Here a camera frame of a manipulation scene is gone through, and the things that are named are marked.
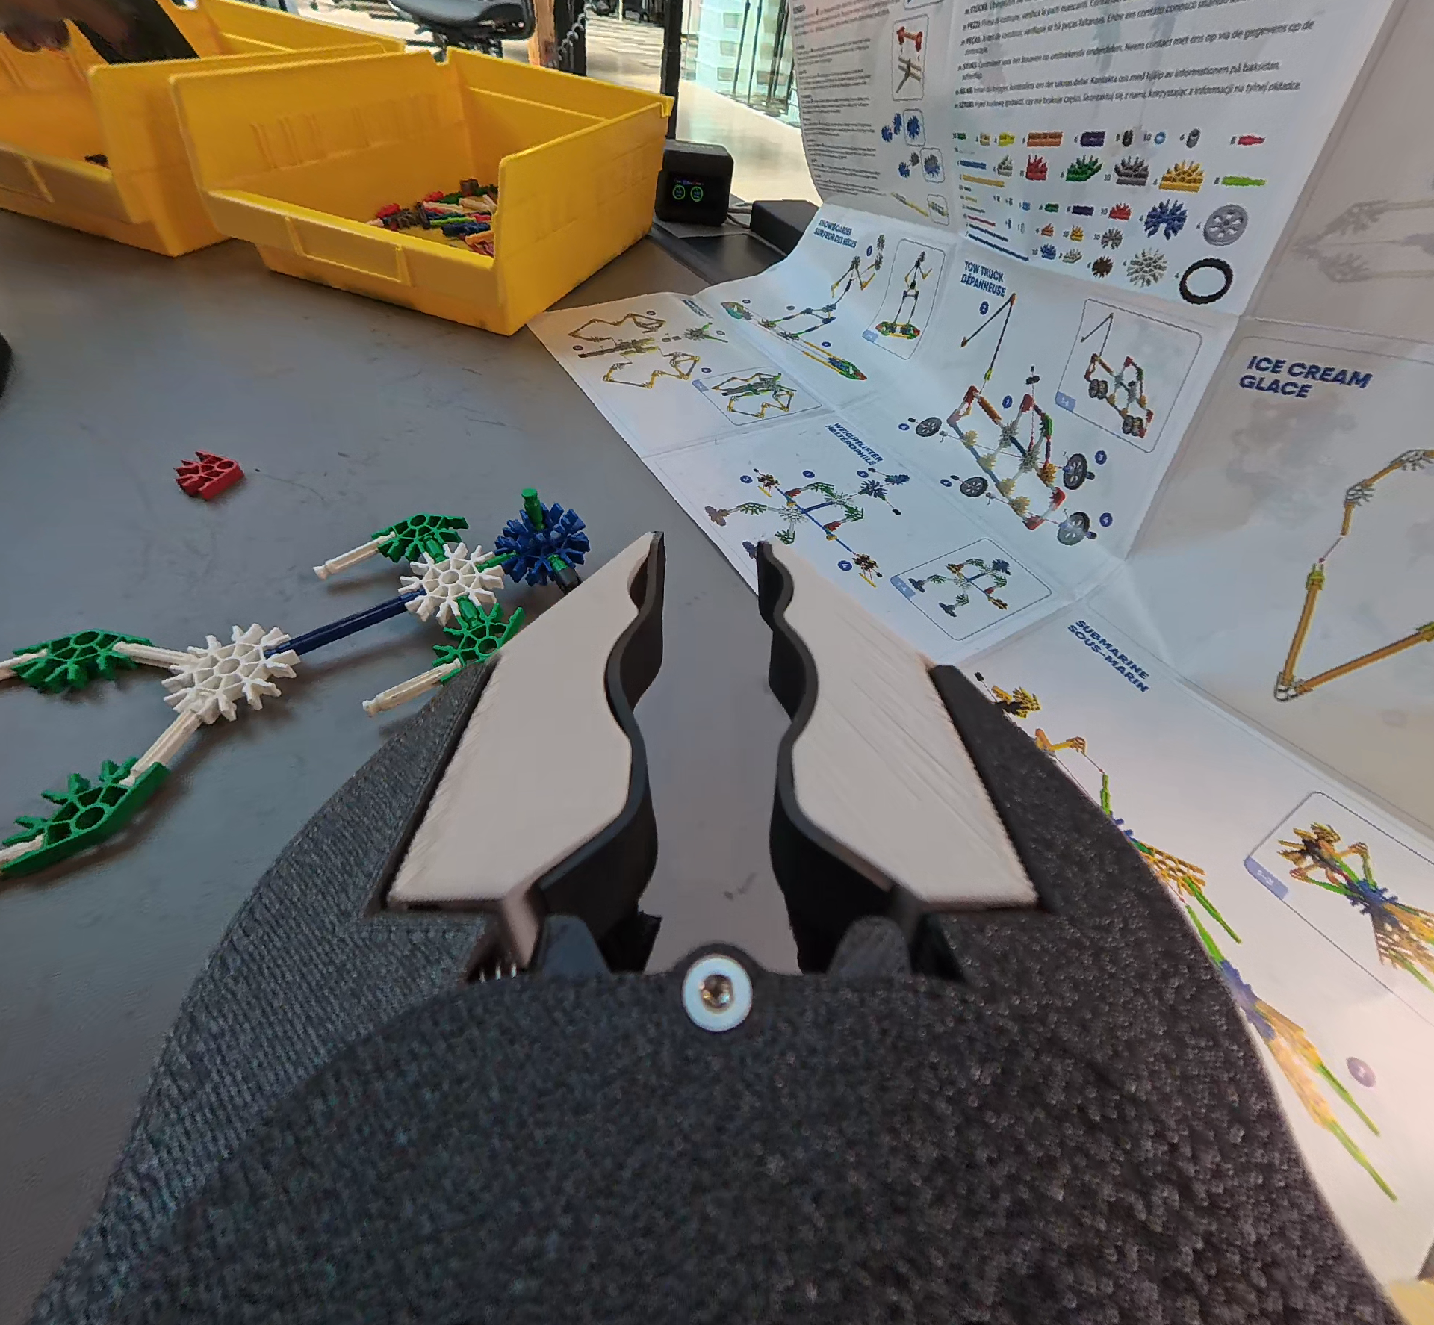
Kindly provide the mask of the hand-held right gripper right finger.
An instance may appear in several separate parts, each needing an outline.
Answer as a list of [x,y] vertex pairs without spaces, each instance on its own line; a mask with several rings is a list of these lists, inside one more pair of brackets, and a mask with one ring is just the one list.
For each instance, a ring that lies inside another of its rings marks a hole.
[[926,912],[1038,902],[933,681],[933,660],[801,554],[759,545],[778,742],[771,862],[797,945],[858,917],[917,939]]

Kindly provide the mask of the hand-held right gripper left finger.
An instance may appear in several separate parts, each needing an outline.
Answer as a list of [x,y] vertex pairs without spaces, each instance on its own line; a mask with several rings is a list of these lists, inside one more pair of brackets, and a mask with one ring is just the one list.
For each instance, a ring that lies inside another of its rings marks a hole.
[[509,945],[537,945],[541,873],[610,826],[626,798],[637,752],[605,666],[637,623],[631,583],[655,545],[655,529],[641,532],[493,655],[388,904],[487,909]]

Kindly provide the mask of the yellow plastic bin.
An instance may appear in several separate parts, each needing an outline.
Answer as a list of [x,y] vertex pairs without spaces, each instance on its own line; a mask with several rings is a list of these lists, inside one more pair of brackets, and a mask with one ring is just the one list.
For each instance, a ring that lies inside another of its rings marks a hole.
[[0,204],[161,258],[221,242],[198,193],[171,76],[260,65],[282,56],[404,52],[392,36],[236,0],[156,0],[198,60],[101,64],[70,31],[63,52],[0,42]]
[[[517,60],[393,52],[173,76],[198,189],[273,271],[517,332],[655,216],[667,93]],[[372,224],[493,183],[493,258]]]

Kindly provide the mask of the construction toy figure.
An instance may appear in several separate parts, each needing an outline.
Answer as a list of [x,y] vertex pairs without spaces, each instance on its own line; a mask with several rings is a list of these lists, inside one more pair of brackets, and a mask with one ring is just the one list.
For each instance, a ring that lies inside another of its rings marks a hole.
[[520,511],[496,529],[489,550],[466,545],[460,529],[466,518],[458,514],[412,514],[376,529],[364,545],[318,562],[310,573],[323,581],[372,558],[388,558],[406,573],[393,595],[310,631],[231,623],[229,636],[161,649],[140,636],[86,627],[9,655],[0,676],[22,681],[36,692],[73,692],[98,676],[114,681],[121,666],[161,666],[173,721],[140,755],[101,757],[93,776],[68,776],[60,792],[44,796],[51,802],[47,815],[15,819],[15,833],[0,851],[3,883],[60,867],[118,833],[156,796],[173,757],[202,728],[277,699],[308,653],[392,616],[433,623],[443,631],[433,663],[364,702],[365,714],[404,706],[509,645],[525,612],[500,608],[496,593],[504,583],[555,583],[567,593],[579,583],[579,564],[592,550],[584,518],[560,503],[541,503],[537,491],[520,495]]

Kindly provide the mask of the grey desk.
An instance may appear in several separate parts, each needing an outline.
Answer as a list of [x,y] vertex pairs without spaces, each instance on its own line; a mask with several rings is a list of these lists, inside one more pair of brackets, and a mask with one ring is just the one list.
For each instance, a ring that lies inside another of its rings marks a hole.
[[[489,336],[264,271],[248,246],[148,258],[3,216],[3,655],[73,627],[167,649],[231,623],[308,631],[393,593],[310,564],[414,511],[489,543],[520,487],[589,521],[584,569],[663,529],[663,666],[641,699],[659,862],[651,970],[730,939],[795,974],[764,859],[771,631],[755,593],[533,332]],[[189,499],[173,467],[244,478]],[[161,1037],[226,920],[310,810],[414,706],[364,699],[430,660],[388,622],[305,660],[260,710],[202,730],[135,822],[3,889],[3,1322],[27,1322],[128,1129]]]

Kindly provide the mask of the folded instruction sheet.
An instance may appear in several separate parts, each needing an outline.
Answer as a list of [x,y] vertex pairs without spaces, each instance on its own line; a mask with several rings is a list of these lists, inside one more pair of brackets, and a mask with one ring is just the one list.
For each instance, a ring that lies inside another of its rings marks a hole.
[[821,209],[543,349],[1132,837],[1428,1311],[1428,0],[784,0]]

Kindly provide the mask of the pile of colourful toy pieces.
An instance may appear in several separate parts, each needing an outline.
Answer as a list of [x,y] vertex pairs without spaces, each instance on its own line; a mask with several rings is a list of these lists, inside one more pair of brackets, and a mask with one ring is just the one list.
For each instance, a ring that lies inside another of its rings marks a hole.
[[493,213],[496,213],[496,187],[466,177],[450,193],[437,189],[412,204],[388,202],[365,216],[365,224],[493,258]]

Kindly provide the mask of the black flat mat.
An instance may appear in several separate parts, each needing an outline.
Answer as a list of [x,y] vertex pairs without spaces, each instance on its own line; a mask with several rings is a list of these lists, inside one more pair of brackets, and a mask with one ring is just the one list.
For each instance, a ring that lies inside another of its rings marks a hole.
[[749,231],[739,221],[687,224],[651,221],[647,235],[701,283],[746,279],[791,258],[807,231],[807,221],[778,221],[778,242]]

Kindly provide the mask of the black power adapter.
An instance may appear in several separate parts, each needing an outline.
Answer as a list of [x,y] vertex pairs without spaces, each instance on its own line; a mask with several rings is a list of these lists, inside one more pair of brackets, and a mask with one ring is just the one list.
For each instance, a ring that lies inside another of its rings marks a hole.
[[795,251],[808,221],[817,216],[814,202],[782,196],[782,202],[749,202],[746,229],[764,242],[778,258]]

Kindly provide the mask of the small black display device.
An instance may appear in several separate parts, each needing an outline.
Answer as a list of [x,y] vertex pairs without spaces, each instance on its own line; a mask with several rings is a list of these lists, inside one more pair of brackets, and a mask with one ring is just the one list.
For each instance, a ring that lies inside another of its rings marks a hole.
[[663,160],[655,177],[655,216],[722,224],[730,209],[730,151],[701,140],[663,140]]

